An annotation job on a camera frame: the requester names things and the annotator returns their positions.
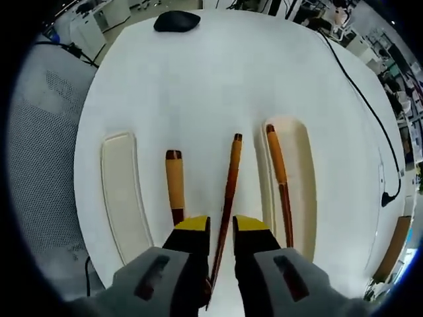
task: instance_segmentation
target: chopstick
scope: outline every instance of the chopstick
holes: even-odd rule
[[[184,220],[185,208],[182,153],[177,150],[168,150],[166,152],[165,164],[173,225],[176,226]]]
[[[269,144],[270,156],[272,157],[276,181],[279,184],[279,194],[282,203],[282,215],[285,224],[286,246],[293,248],[293,228],[291,205],[289,204],[288,178],[286,177],[284,157],[279,144],[278,135],[272,124],[266,126],[267,141]]]
[[[211,269],[211,293],[213,294],[214,285],[217,280],[217,273],[219,272],[220,261],[223,254],[223,247],[225,246],[225,239],[229,220],[231,218],[231,209],[233,204],[233,197],[235,196],[235,188],[237,186],[239,161],[241,160],[241,149],[243,146],[243,136],[240,133],[235,134],[231,148],[231,159],[229,161],[229,170],[225,189],[225,203],[223,204],[222,220],[220,224],[219,237],[217,239],[217,248],[213,261],[213,268]]]

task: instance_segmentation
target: gray mesh fabric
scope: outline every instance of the gray mesh fabric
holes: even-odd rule
[[[73,156],[94,75],[95,68],[63,49],[35,45],[9,114],[7,159],[17,219],[40,269],[67,299],[85,293],[88,254],[75,206]]]

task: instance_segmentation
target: floor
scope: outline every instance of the floor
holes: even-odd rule
[[[161,13],[166,11],[188,11],[199,9],[201,6],[202,1],[199,0],[152,0],[150,1],[148,8],[146,9],[142,9],[139,11],[137,7],[133,7],[131,9],[131,17],[125,23],[122,23],[104,33],[104,37],[106,38],[107,44],[97,55],[95,63],[98,65],[101,64],[110,47],[113,45],[114,41],[118,38],[119,34],[125,27],[147,20],[149,18],[157,17]]]

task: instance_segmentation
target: white table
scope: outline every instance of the white table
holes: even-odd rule
[[[100,145],[110,134],[137,137],[143,204],[155,245],[173,228],[165,152],[184,156],[186,210],[211,217],[210,269],[216,247],[233,135],[243,152],[233,214],[261,218],[253,135],[266,118],[290,114],[308,128],[317,182],[315,263],[346,296],[361,296],[404,209],[404,190],[381,208],[397,173],[380,127],[316,33],[245,11],[195,11],[184,34],[153,31],[155,19],[124,29],[90,87],[75,148],[75,198],[85,244],[105,286],[122,263],[108,224]],[[377,77],[332,43],[341,62],[404,158],[397,123]],[[227,235],[210,311],[244,316]]]

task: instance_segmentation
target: black computer mouse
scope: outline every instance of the black computer mouse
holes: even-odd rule
[[[158,32],[187,32],[200,22],[200,17],[184,11],[167,11],[157,17],[154,29]]]

